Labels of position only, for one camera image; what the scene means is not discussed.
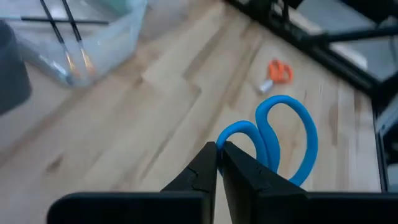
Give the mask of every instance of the wooden table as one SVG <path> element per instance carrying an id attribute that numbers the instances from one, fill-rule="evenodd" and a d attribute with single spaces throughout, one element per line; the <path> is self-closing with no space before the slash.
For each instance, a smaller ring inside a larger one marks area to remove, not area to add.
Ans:
<path id="1" fill-rule="evenodd" d="M 318 128 L 303 188 L 380 191 L 369 98 L 225 4 L 182 2 L 168 24 L 149 9 L 136 56 L 91 88 L 72 91 L 28 66 L 31 99 L 0 118 L 2 222 L 43 223 L 52 202 L 76 191 L 158 191 L 205 142 L 254 121 L 257 105 L 281 94 L 301 101 Z M 273 58 L 290 64 L 295 80 L 259 95 Z M 303 124 L 284 105 L 269 120 L 282 148 L 279 174 L 290 177 L 306 148 Z M 231 140 L 254 155 L 246 136 Z M 220 179 L 217 188 L 215 223 L 230 223 Z"/>

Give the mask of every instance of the black metal frame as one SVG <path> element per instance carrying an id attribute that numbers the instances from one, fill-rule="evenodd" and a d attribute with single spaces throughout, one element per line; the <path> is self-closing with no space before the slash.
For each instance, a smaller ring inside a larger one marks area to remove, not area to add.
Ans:
<path id="1" fill-rule="evenodd" d="M 274 34 L 283 38 L 294 47 L 309 55 L 334 74 L 338 75 L 372 99 L 374 119 L 381 114 L 389 100 L 397 93 L 398 73 L 380 82 L 371 74 L 358 68 L 355 64 L 329 48 L 329 43 L 385 37 L 398 34 L 398 27 L 375 28 L 373 30 L 353 30 L 339 34 L 311 35 L 291 23 L 289 19 L 288 0 L 283 0 L 282 14 L 273 9 L 277 0 L 250 0 L 246 4 L 238 0 L 225 0 L 251 19 L 258 21 Z M 386 160 L 384 155 L 383 136 L 376 134 L 377 159 L 381 178 L 381 189 L 388 191 Z"/>

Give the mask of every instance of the black cup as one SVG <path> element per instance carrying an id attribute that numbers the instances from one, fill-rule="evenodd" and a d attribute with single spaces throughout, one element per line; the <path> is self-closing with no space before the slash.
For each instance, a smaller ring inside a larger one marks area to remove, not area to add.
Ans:
<path id="1" fill-rule="evenodd" d="M 0 116 L 25 102 L 31 91 L 15 33 L 0 21 Z"/>

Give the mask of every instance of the orange scissor handle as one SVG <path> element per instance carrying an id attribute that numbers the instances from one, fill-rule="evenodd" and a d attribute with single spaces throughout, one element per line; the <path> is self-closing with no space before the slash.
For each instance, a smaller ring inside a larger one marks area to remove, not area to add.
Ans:
<path id="1" fill-rule="evenodd" d="M 293 80 L 292 67 L 280 60 L 272 60 L 268 65 L 269 78 L 275 83 L 288 83 Z"/>

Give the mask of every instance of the wooden surface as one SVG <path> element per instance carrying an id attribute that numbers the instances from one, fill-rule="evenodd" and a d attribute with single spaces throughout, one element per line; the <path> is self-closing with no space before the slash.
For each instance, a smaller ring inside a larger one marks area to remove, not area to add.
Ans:
<path id="1" fill-rule="evenodd" d="M 150 8 L 136 55 L 89 89 L 71 91 L 28 66 L 32 98 L 0 118 L 2 223 L 43 223 L 51 203 L 71 192 L 158 191 L 205 142 L 237 120 L 254 121 L 257 105 L 280 94 L 301 101 L 318 128 L 319 154 L 303 188 L 380 191 L 366 96 L 223 3 L 183 3 L 164 32 L 154 32 L 165 20 Z M 290 64 L 295 80 L 259 95 L 273 58 Z M 269 120 L 282 148 L 279 174 L 288 178 L 301 163 L 305 130 L 284 105 Z M 231 140 L 254 155 L 246 136 Z M 215 223 L 230 223 L 221 179 L 217 188 Z"/>

